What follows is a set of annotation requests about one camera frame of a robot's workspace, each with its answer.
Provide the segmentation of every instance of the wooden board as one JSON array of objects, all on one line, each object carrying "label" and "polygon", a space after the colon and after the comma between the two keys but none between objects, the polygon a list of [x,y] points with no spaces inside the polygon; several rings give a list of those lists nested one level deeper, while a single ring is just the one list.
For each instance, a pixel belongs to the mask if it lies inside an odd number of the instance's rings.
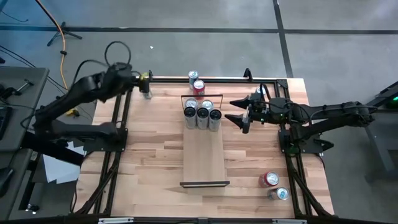
[{"label": "wooden board", "polygon": [[183,134],[184,186],[204,187],[223,184],[195,184],[188,182],[225,181],[223,131],[188,129]]},{"label": "wooden board", "polygon": [[[304,81],[288,79],[291,99],[308,104]],[[145,100],[135,89],[127,127],[129,138],[119,166],[112,215],[142,217],[279,217],[292,218],[292,201],[266,199],[267,189],[258,177],[269,171],[280,175],[280,186],[289,188],[284,155],[277,142],[278,126],[252,123],[242,134],[222,118],[224,166],[230,185],[212,189],[183,189],[183,116],[180,95],[190,94],[187,84],[153,84],[153,99]],[[224,94],[223,114],[241,114],[229,101],[244,98],[257,85],[207,84],[206,94]],[[98,103],[94,124],[110,121],[114,100]],[[77,185],[79,209],[98,185],[104,153],[94,152],[81,167]],[[324,208],[333,213],[325,171],[319,158],[303,155],[308,188]],[[299,202],[304,211],[302,192]],[[105,189],[104,202],[108,189]]]}]

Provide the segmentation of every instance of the orange cable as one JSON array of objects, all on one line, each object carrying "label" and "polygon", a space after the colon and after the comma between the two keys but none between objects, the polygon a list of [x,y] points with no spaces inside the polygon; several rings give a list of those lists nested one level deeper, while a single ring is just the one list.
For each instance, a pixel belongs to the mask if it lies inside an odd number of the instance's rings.
[{"label": "orange cable", "polygon": [[[40,0],[37,0],[37,2],[43,7],[43,9],[46,11],[46,13],[52,18],[52,20],[55,22],[55,25],[57,26],[58,30],[61,33],[62,36],[62,43],[63,43],[63,49],[62,51],[65,51],[66,48],[66,41],[65,41],[65,36],[63,35],[62,29],[58,22],[54,19],[54,17],[51,15],[51,13],[44,7],[44,5],[40,2]],[[68,89],[67,83],[65,81],[65,77],[63,76],[63,61],[65,60],[65,55],[62,54],[62,59],[61,59],[61,65],[60,65],[60,73],[63,81],[63,85],[65,86],[66,89]]]}]

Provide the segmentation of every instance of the gray floor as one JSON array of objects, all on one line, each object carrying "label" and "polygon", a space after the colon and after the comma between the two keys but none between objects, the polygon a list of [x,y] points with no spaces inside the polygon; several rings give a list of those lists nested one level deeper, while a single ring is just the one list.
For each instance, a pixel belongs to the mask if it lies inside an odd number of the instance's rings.
[{"label": "gray floor", "polygon": [[[272,0],[69,0],[42,1],[56,19],[71,26],[98,27],[212,27],[277,28]],[[398,29],[395,0],[280,0],[286,29]],[[40,8],[28,0],[9,1],[4,11],[30,25],[51,26]],[[15,22],[0,14],[0,24]],[[20,53],[37,67],[50,69],[61,83],[61,41],[46,47],[53,32],[0,31],[0,44]],[[77,65],[85,59],[103,60],[103,50],[113,40],[132,48],[136,70],[151,69],[155,75],[185,75],[196,69],[200,75],[240,77],[249,67],[255,77],[286,77],[278,34],[204,33],[92,33],[83,40],[67,38],[65,75],[72,81]],[[295,78],[304,78],[311,105],[369,101],[378,91],[397,81],[398,35],[287,35]],[[23,66],[4,56],[7,65]],[[124,61],[126,52],[115,46],[109,58]],[[101,71],[88,64],[81,75]],[[47,84],[40,105],[60,93]],[[93,115],[92,104],[83,108]],[[77,122],[71,118],[62,118]],[[79,118],[89,123],[90,119]],[[335,147],[325,153],[326,175],[335,213],[344,218],[398,222],[397,183],[368,184],[364,175],[377,170],[363,129],[341,128],[323,138]],[[64,200],[52,202],[54,192]],[[37,189],[41,211],[36,217],[68,212],[73,184]],[[13,218],[30,217],[14,213]]]}]

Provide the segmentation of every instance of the white paper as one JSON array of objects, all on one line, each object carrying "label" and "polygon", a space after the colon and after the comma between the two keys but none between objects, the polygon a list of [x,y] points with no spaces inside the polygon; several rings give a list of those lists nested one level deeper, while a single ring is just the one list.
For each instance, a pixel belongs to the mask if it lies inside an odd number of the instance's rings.
[{"label": "white paper", "polygon": [[[73,142],[68,142],[68,149],[84,155],[83,146],[74,147]],[[57,184],[77,180],[80,173],[80,167],[68,162],[54,159],[50,156],[43,156],[47,182],[57,180]]]}]

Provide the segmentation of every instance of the wooden tabletop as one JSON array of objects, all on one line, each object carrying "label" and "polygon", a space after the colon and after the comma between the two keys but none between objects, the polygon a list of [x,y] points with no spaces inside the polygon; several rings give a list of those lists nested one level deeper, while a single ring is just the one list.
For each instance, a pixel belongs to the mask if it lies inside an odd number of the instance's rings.
[{"label": "wooden tabletop", "polygon": [[[308,104],[303,79],[288,79],[288,83],[292,101]],[[223,114],[241,114],[244,110],[230,105],[229,101],[244,98],[257,87],[257,84],[208,83],[206,94],[224,95]],[[259,176],[272,170],[280,176],[279,187],[290,188],[285,157],[277,142],[277,125],[252,123],[249,134],[242,134],[237,126],[223,118],[226,180],[231,184],[221,188],[184,189],[179,186],[183,180],[184,130],[180,96],[191,92],[188,84],[181,83],[153,83],[151,89],[151,100],[145,100],[138,89],[132,94],[127,119],[129,137],[119,166],[112,216],[294,217],[291,198],[269,200],[268,189],[258,186]],[[273,87],[269,89],[274,96]],[[111,121],[113,106],[114,99],[98,103],[93,124]],[[76,210],[97,187],[103,157],[103,152],[92,153],[82,165]],[[333,213],[321,161],[314,155],[303,154],[303,164],[308,188],[323,207]],[[297,193],[304,212],[302,192],[298,190]],[[104,203],[107,194],[108,189],[104,193]]]}]

